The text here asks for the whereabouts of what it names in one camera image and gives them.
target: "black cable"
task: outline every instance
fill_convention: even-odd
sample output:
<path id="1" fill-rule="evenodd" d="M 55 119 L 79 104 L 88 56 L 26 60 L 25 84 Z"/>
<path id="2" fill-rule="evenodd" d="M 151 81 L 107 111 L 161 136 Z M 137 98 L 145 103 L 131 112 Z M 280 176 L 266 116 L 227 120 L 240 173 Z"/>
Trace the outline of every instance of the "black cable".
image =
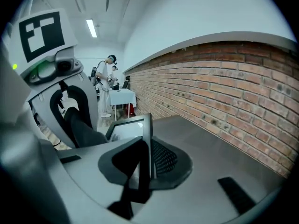
<path id="1" fill-rule="evenodd" d="M 53 145 L 53 147 L 56 147 L 58 144 L 60 144 L 61 143 L 61 141 L 59 141 L 59 143 L 57 143 L 57 144 L 55 144 L 55 145 Z"/>

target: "man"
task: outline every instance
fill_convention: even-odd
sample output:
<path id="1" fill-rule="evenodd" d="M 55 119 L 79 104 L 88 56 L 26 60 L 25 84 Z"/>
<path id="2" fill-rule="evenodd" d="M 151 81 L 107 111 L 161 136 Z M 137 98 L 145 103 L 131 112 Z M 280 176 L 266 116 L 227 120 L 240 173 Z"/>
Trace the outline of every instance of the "man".
<path id="1" fill-rule="evenodd" d="M 100 91 L 100 100 L 99 100 L 99 113 L 102 118 L 109 118 L 111 114 L 107 113 L 107 97 L 108 97 L 108 71 L 106 64 L 117 64 L 115 55 L 110 55 L 103 61 L 100 61 L 97 68 L 95 76 L 100 79 L 100 82 L 96 84 L 97 88 Z"/>

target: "white wall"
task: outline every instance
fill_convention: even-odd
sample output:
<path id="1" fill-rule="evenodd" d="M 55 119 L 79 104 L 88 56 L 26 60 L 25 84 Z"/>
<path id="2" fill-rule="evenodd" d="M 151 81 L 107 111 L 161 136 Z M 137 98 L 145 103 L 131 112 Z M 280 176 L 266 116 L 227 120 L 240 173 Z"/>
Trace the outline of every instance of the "white wall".
<path id="1" fill-rule="evenodd" d="M 125 46 L 124 71 L 174 49 L 221 40 L 289 49 L 296 41 L 272 0 L 153 0 Z"/>
<path id="2" fill-rule="evenodd" d="M 118 44 L 105 44 L 105 45 L 93 45 L 93 46 L 81 46 L 75 47 L 75 57 L 81 61 L 84 66 L 83 72 L 90 76 L 92 68 L 97 66 L 99 61 L 107 58 L 109 55 L 115 55 L 117 59 L 118 70 L 114 72 L 114 76 L 118 78 L 120 86 L 124 83 L 123 71 L 123 49 L 124 47 Z M 112 72 L 112 65 L 108 65 L 108 74 Z"/>

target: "white pants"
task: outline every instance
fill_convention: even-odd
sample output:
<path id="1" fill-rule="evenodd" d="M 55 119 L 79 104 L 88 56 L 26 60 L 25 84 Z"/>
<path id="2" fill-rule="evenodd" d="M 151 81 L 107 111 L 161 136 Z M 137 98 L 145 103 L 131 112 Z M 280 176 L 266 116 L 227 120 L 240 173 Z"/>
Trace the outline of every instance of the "white pants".
<path id="1" fill-rule="evenodd" d="M 100 115 L 106 114 L 108 107 L 107 107 L 107 98 L 108 98 L 108 91 L 104 91 L 107 90 L 107 88 L 103 88 L 102 89 L 102 85 L 101 84 L 97 84 L 97 87 L 100 91 L 100 100 L 98 102 L 98 112 Z"/>

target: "sneaker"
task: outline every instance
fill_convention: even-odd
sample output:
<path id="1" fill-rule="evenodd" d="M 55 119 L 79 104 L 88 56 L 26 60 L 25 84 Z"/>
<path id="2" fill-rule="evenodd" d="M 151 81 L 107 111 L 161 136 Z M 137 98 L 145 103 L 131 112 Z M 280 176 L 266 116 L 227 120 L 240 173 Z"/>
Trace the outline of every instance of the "sneaker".
<path id="1" fill-rule="evenodd" d="M 102 114 L 101 117 L 102 118 L 109 118 L 109 117 L 111 117 L 111 114 L 108 114 L 108 113 Z"/>

